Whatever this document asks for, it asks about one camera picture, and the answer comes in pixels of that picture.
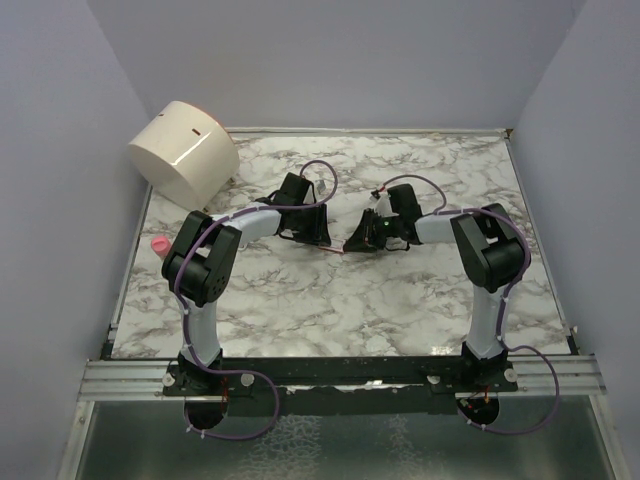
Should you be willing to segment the red white staple box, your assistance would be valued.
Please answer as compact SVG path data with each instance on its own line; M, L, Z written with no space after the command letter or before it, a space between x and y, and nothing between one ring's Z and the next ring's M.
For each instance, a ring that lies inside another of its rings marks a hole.
M323 251L328 251L328 252L337 253L341 255L345 253L342 246L319 246L318 248Z

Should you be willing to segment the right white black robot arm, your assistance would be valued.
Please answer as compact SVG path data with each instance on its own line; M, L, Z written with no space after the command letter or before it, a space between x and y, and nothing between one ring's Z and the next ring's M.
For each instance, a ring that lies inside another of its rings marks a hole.
M406 248L455 244L473 284L471 325L462 344L459 378L467 389L483 390L507 368L504 332L509 295L531 263L524 235L499 203L425 214L409 184L388 189L379 202L388 206L365 209L343 251L382 251L390 239L403 241Z

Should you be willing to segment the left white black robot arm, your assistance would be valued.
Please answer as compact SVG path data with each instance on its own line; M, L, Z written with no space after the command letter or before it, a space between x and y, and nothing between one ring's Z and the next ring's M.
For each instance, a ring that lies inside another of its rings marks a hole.
M188 214L161 273L181 309L178 370L195 392L210 394L220 385L217 301L229 284L238 250L285 231L294 242L330 245L327 203L317 199L310 180L289 173L278 190L238 211L218 216L200 211Z

